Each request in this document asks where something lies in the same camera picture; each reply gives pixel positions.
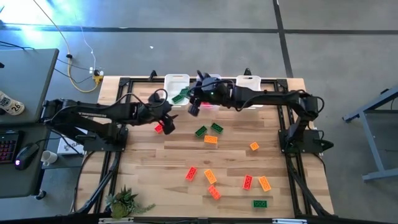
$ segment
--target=succulent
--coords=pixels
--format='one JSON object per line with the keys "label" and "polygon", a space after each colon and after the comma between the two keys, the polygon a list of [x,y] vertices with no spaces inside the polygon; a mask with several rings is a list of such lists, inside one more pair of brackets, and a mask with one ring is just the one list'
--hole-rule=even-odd
{"label": "succulent", "polygon": [[120,219],[128,216],[130,213],[142,214],[155,207],[155,204],[149,205],[148,207],[141,207],[141,205],[134,201],[134,198],[138,194],[132,194],[131,188],[123,189],[115,196],[106,196],[106,206],[111,208],[112,217],[115,219]]}

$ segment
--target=wooden table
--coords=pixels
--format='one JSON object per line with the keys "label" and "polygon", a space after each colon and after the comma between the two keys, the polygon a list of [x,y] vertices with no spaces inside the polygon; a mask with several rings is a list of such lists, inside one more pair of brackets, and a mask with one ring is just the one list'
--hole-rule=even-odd
{"label": "wooden table", "polygon": [[[120,77],[105,77],[98,103],[115,101]],[[305,89],[301,78],[288,78],[290,90]],[[163,83],[135,83],[133,93],[146,101]],[[273,86],[262,85],[273,91]],[[236,112],[215,107],[201,109],[198,117],[187,113],[187,107],[177,108],[176,130],[169,135],[157,134],[155,123],[128,126],[129,139],[122,154],[116,192],[126,185],[139,194],[143,205],[156,207],[141,215],[146,217],[294,217],[289,180],[284,156],[280,153],[277,132],[279,119],[276,106]],[[210,130],[212,123],[224,128],[222,134]],[[194,132],[205,125],[208,134],[218,136],[218,144],[206,144]],[[250,143],[260,148],[252,151]],[[80,208],[97,187],[103,152],[87,161],[80,177],[77,207]],[[307,185],[317,200],[330,213],[333,207],[322,163],[312,154],[303,154]],[[191,166],[198,168],[192,182],[185,180]],[[215,187],[221,198],[214,200],[204,175],[211,169],[217,178]],[[243,190],[245,175],[253,176],[251,190]],[[272,190],[264,192],[258,177],[266,176]],[[298,188],[300,208],[304,211],[302,193]],[[253,209],[253,200],[267,200],[268,208]]]}

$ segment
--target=yellow cable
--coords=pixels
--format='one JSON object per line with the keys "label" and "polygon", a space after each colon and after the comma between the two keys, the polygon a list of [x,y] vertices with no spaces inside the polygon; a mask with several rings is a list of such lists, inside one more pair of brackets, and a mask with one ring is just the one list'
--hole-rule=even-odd
{"label": "yellow cable", "polygon": [[[50,21],[52,22],[52,24],[57,28],[57,30],[58,30],[59,33],[61,34],[63,40],[64,40],[65,43],[67,44],[68,55],[70,55],[69,44],[68,44],[68,42],[67,42],[67,39],[63,36],[61,30],[60,30],[60,29],[58,28],[58,26],[54,23],[54,21],[49,17],[49,15],[47,15],[47,13],[45,13],[45,11],[40,7],[40,5],[37,4],[36,0],[33,0],[33,2],[36,3],[36,5],[37,5],[37,6],[40,8],[40,10],[45,14],[45,16],[47,16],[47,18],[50,19]],[[76,84],[75,84],[75,82],[72,80],[72,76],[70,75],[70,69],[71,69],[71,67],[72,67],[72,60],[71,60],[70,58],[68,58],[68,63],[69,63],[69,65],[68,65],[68,76],[69,76],[69,80],[70,80],[70,82],[72,83],[72,85],[73,85],[77,90],[79,90],[79,91],[82,92],[82,93],[89,93],[89,92],[94,91],[94,90],[97,88],[97,86],[98,86],[98,84],[99,84],[98,82],[95,82],[95,87],[94,87],[93,89],[91,89],[91,90],[81,90],[79,87],[77,87]]]}

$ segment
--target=computer mouse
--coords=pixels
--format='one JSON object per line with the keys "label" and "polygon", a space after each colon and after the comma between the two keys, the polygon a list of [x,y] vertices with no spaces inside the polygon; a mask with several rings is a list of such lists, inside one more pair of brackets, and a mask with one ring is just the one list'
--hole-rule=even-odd
{"label": "computer mouse", "polygon": [[15,159],[15,169],[24,170],[28,168],[38,151],[39,145],[36,143],[28,143],[24,146]]}

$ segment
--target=concrete floor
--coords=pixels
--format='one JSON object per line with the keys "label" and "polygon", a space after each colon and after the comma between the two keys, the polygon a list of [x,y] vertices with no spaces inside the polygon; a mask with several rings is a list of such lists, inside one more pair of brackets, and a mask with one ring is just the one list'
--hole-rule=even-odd
{"label": "concrete floor", "polygon": [[[90,27],[194,27],[275,29],[272,0],[215,1],[38,1],[58,25]],[[0,19],[6,23],[50,24],[32,1],[6,2]],[[279,0],[285,29],[398,29],[398,2],[372,0]],[[93,66],[81,32],[64,32],[75,65]],[[278,34],[86,32],[97,67],[105,75],[188,73],[196,69],[240,75],[250,67],[261,77],[286,77]],[[0,40],[35,48],[65,44],[58,32],[0,30]],[[305,79],[307,90],[326,101],[316,125],[335,147],[325,153],[326,173],[335,213],[341,217],[397,222],[398,179],[367,184],[361,175],[376,170],[361,124],[341,117],[398,81],[398,35],[286,35],[294,77]],[[66,66],[57,63],[66,72]],[[73,69],[76,80],[88,72]],[[92,82],[80,85],[84,89]],[[96,102],[99,89],[76,91],[54,72],[47,99],[73,98]],[[67,214],[77,169],[46,171],[48,196],[0,200],[0,219]]]}

